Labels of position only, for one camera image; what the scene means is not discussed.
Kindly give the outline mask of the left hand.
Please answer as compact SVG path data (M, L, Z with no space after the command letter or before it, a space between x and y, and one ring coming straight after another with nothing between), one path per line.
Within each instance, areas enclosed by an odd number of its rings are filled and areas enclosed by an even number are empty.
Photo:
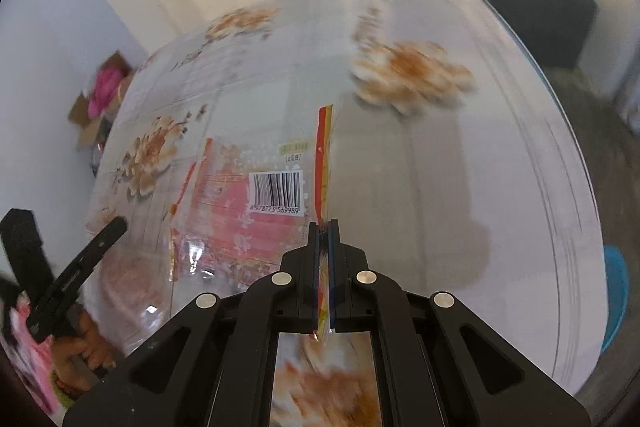
M51 346L53 369L65 391L79 395L91 389L92 384L76 369L72 358L78 357L94 372L96 369L114 369L115 350L101 334L90 314L82 310L78 317L78 329L72 337L53 340Z

